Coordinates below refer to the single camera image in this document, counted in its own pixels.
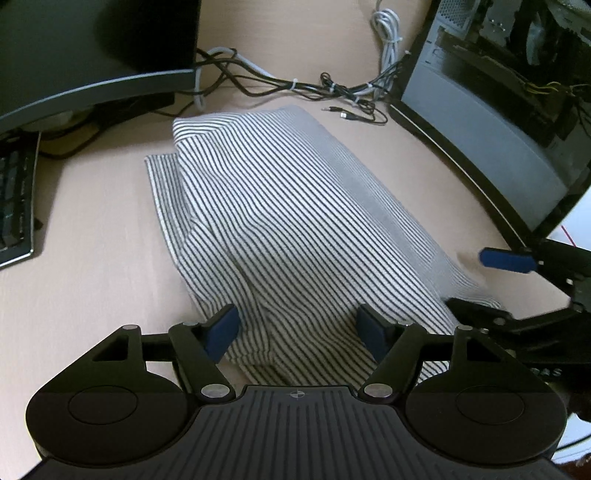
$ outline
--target black cable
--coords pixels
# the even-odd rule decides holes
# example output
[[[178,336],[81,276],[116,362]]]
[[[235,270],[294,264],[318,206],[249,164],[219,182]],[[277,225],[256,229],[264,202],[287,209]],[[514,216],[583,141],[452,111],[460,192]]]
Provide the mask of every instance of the black cable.
[[[93,120],[93,115],[91,112],[83,120],[79,121],[78,123],[71,125],[67,128],[63,128],[62,130],[43,132],[41,134],[41,137],[43,140],[57,140],[59,138],[63,138],[66,135],[71,134],[72,132],[75,132],[76,130],[82,128],[85,125],[88,125],[89,123],[92,122],[92,120]]]
[[[163,112],[162,110],[154,110],[150,113],[156,113],[156,115],[167,116],[169,118],[178,118],[179,116],[184,114],[189,109],[189,107],[191,107],[192,104],[193,104],[193,101],[191,100],[187,105],[185,105],[183,108],[181,108],[177,113],[168,113],[168,112]]]
[[[577,109],[577,115],[579,116],[579,123],[581,124],[581,127],[583,127],[585,135],[587,135],[587,137],[591,140],[591,134],[588,132],[587,127],[585,127],[585,120],[587,120],[587,123],[590,123],[591,116],[589,115],[588,111],[583,108],[580,102],[575,104],[575,108]]]
[[[330,75],[326,72],[323,72],[320,76],[320,85],[315,85],[311,83],[303,83],[303,82],[294,82],[291,80],[284,80],[284,79],[277,79],[274,77],[269,77],[267,75],[261,74],[260,72],[254,70],[249,65],[245,64],[239,59],[234,58],[234,56],[228,58],[216,58],[207,52],[197,49],[197,52],[204,58],[204,60],[197,62],[196,67],[203,67],[205,65],[215,65],[221,72],[222,76],[218,77],[218,82],[221,84],[225,80],[230,80],[236,88],[238,88],[244,95],[249,97],[263,97],[266,95],[272,95],[274,93],[283,92],[286,90],[292,91],[297,95],[300,95],[308,100],[312,101],[320,101],[326,99],[335,99],[335,98],[345,98],[351,103],[359,108],[364,114],[368,115],[369,117],[362,117],[352,112],[344,111],[343,109],[329,109],[329,111],[336,111],[340,113],[344,113],[345,115],[342,117],[350,120],[357,120],[363,121],[370,124],[376,125],[383,125],[387,123],[388,117],[383,114],[383,112],[376,110],[375,102],[367,99],[360,98],[359,96],[355,95],[356,92],[360,92],[365,90],[369,85],[376,87],[373,82],[378,82],[381,79],[389,77],[390,75],[394,75],[397,69],[397,66],[394,65],[392,68],[388,69],[387,71],[382,72],[376,79],[372,80],[369,84],[357,85],[353,88],[348,88],[344,85],[339,85],[335,83]],[[230,64],[238,65],[239,67],[246,70],[251,77],[247,77],[244,75],[238,75],[230,72],[228,67]],[[248,90],[244,85],[242,85],[239,79],[249,79],[254,80],[265,85],[270,85],[273,88],[265,90],[263,92],[252,92]],[[201,92],[192,92],[192,95],[202,95]],[[383,117],[384,120],[376,120],[375,113],[376,112]]]
[[[209,87],[199,91],[199,92],[176,92],[181,95],[189,95],[192,97],[195,96],[207,96],[214,92],[222,83],[229,80],[232,84],[238,88],[244,95],[253,98],[260,98],[266,95],[273,95],[279,92],[291,91],[296,95],[299,95],[307,100],[318,102],[321,100],[329,100],[329,99],[336,99],[336,98],[344,98],[352,103],[352,105],[358,108],[362,113],[366,116],[358,115],[353,113],[349,110],[340,108],[340,107],[329,107],[326,110],[329,112],[339,112],[342,118],[347,120],[354,120],[363,123],[368,123],[372,125],[385,125],[388,122],[388,117],[378,108],[375,106],[375,102],[371,100],[367,100],[364,98],[360,98],[357,93],[361,92],[368,88],[368,86],[372,86],[373,88],[383,89],[378,82],[382,80],[384,84],[387,85],[387,80],[393,76],[398,68],[398,64],[392,65],[388,70],[385,70],[380,75],[378,75],[374,80],[369,83],[365,83],[362,85],[356,85],[354,87],[346,87],[345,85],[340,85],[332,80],[330,75],[327,72],[323,72],[320,75],[320,85],[313,84],[313,83],[304,83],[304,82],[294,82],[292,80],[283,80],[277,79],[274,77],[269,77],[267,75],[263,75],[260,72],[253,69],[250,65],[244,63],[242,60],[236,58],[236,50],[233,49],[233,54],[231,57],[222,57],[218,58],[221,53],[216,53],[213,55],[208,54],[207,52],[201,50],[200,48],[197,49],[197,52],[204,58],[204,60],[198,61],[195,63],[195,68],[204,67],[207,65],[214,65],[220,70],[220,75],[218,75],[215,82],[213,82]],[[246,70],[250,76],[241,75],[241,74],[234,74],[229,71],[229,66],[237,65],[240,68]],[[271,86],[272,88],[265,90],[263,92],[252,92],[248,90],[243,84],[240,83],[240,79],[242,80],[250,80],[255,81],[258,83],[262,83],[263,85]],[[157,115],[166,116],[168,118],[178,118],[189,107],[193,102],[186,104],[183,108],[180,109],[177,113],[168,113],[163,112],[161,110],[155,110],[152,113],[156,113]],[[378,120],[376,118],[376,113],[383,118],[383,120]],[[44,140],[57,140],[59,138],[63,138],[66,135],[78,130],[79,128],[91,124],[93,121],[92,112],[82,121],[79,123],[72,125],[70,127],[65,128],[59,132],[49,132],[42,136]],[[92,142],[94,142],[97,138],[99,138],[103,133],[105,133],[110,127],[119,124],[117,120],[113,121],[110,125],[103,127],[102,129],[95,132],[90,138],[83,141],[80,145],[73,148],[72,150],[62,153],[62,154],[53,154],[44,151],[40,151],[39,155],[45,158],[49,158],[52,160],[65,160],[67,158],[76,155],[77,153],[84,150],[88,147]]]
[[[90,145],[92,142],[94,142],[97,138],[99,138],[108,129],[109,129],[109,127],[104,128],[102,130],[98,130],[90,138],[84,140],[76,148],[73,148],[72,150],[70,150],[68,152],[56,154],[56,153],[48,153],[48,152],[44,152],[44,151],[40,150],[39,155],[41,155],[42,157],[45,157],[45,158],[49,158],[50,160],[67,160],[68,158],[73,157],[74,155],[76,155],[77,153],[81,152],[86,147],[88,147],[88,145]]]
[[[557,448],[556,451],[555,451],[555,453],[556,452],[561,452],[562,450],[566,450],[567,448],[571,448],[571,447],[574,447],[576,445],[579,445],[579,444],[581,444],[583,442],[586,442],[589,439],[591,439],[591,433],[589,435],[586,435],[586,436],[582,437],[582,438],[579,438],[578,440],[575,440],[573,442],[567,443],[566,445],[563,445],[562,447]]]

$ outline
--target white cable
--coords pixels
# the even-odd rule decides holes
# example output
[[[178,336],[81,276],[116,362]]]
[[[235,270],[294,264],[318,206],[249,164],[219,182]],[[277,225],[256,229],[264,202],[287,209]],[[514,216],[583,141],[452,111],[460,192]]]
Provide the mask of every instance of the white cable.
[[[234,58],[244,62],[246,65],[248,65],[253,70],[256,70],[258,73],[260,73],[262,75],[266,75],[267,77],[277,78],[277,77],[275,77],[275,75],[272,75],[268,71],[263,70],[257,64],[251,62],[250,60],[248,60],[246,57],[243,57],[239,53],[235,54],[235,51],[232,50],[231,48],[213,47],[210,50],[208,50],[207,53],[210,55],[215,55],[216,53],[226,53],[230,56],[234,55]],[[195,90],[194,90],[194,92],[199,92],[201,90],[201,68],[202,67],[197,67],[195,69]],[[202,113],[205,111],[206,104],[205,104],[205,97],[203,95],[195,95],[193,97],[193,103],[195,104],[195,107],[197,108],[198,112]]]
[[[390,8],[384,8],[380,10],[380,6],[382,4],[382,0],[377,0],[375,4],[375,10],[372,13],[370,24],[372,28],[377,33],[378,37],[382,41],[382,57],[380,60],[379,65],[379,72],[383,73],[388,69],[392,68],[394,64],[398,62],[398,43],[402,40],[402,37],[398,35],[398,30],[400,29],[400,19],[398,15]],[[217,53],[226,53],[230,56],[234,56],[234,58],[244,62],[250,68],[257,71],[260,74],[266,75],[268,77],[277,78],[273,74],[269,73],[268,71],[262,69],[257,64],[251,62],[247,58],[243,57],[239,53],[235,53],[234,50],[227,47],[214,47],[207,51],[210,55],[215,55]],[[294,83],[290,90],[295,88],[296,81],[294,79]],[[356,100],[360,97],[365,95],[373,95],[375,100],[382,98],[386,92],[389,92],[392,89],[393,85],[392,76],[386,77],[385,79],[381,79],[376,82],[378,86],[381,88],[376,88],[371,83],[367,84],[367,88],[355,92]],[[201,88],[201,67],[198,67],[195,70],[195,92],[199,92]],[[330,88],[330,93],[334,91],[335,84],[332,85]],[[199,112],[205,111],[205,97],[203,95],[196,95],[193,97],[193,102],[195,103],[195,107]]]
[[[398,63],[398,43],[402,40],[402,37],[398,35],[398,31],[400,30],[400,19],[398,15],[390,8],[380,10],[379,7],[381,4],[382,0],[377,0],[374,13],[369,22],[382,41],[382,58],[379,65],[379,72],[383,73]],[[387,91],[390,91],[393,81],[390,77],[386,80],[380,80],[378,84]],[[374,94],[375,99],[379,99],[385,94],[382,89],[367,88],[363,92],[359,92],[358,95],[368,95],[370,93]]]

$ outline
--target keyboard key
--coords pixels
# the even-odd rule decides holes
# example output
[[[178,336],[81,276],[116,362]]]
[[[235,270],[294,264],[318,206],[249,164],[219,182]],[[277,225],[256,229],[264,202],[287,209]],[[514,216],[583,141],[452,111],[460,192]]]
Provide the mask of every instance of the keyboard key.
[[[11,152],[9,157],[8,157],[8,165],[10,167],[15,167],[17,166],[21,161],[21,156],[18,154],[18,152]]]
[[[14,197],[15,186],[17,185],[18,167],[8,170],[8,178],[4,187],[4,200],[11,200]]]
[[[7,247],[20,243],[22,237],[22,203],[7,202],[2,208],[2,240]]]

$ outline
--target desk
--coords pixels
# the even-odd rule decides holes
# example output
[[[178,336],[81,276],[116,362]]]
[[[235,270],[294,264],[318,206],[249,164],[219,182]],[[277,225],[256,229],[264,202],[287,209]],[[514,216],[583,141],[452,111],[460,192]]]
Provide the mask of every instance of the desk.
[[[390,0],[409,45],[424,0]],[[200,46],[232,46],[268,71],[317,81],[322,71],[344,84],[377,72],[368,25],[370,0],[204,0]],[[208,100],[209,111],[308,110],[386,185],[443,249],[517,317],[566,299],[536,275],[485,270],[482,247],[505,247],[462,182],[421,142],[390,121],[349,122],[318,103],[282,96],[262,105],[235,89]],[[144,167],[147,154],[173,150],[169,119],[144,115],[107,132],[64,163],[38,165],[40,255],[0,271],[0,478],[22,477],[38,461],[25,425],[31,396],[81,354],[126,323],[166,332],[196,318],[166,250]],[[235,384],[244,382],[233,372]]]

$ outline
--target gray and white striped fabric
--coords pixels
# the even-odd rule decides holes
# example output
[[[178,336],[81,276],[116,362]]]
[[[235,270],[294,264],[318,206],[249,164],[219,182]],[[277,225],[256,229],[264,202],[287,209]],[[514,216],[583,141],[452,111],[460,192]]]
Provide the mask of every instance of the gray and white striped fabric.
[[[173,132],[176,153],[147,158],[166,243],[204,318],[238,307],[227,356],[251,381],[360,386],[375,368],[355,332],[361,303],[436,333],[457,323],[450,296],[499,306],[302,109],[178,119]]]

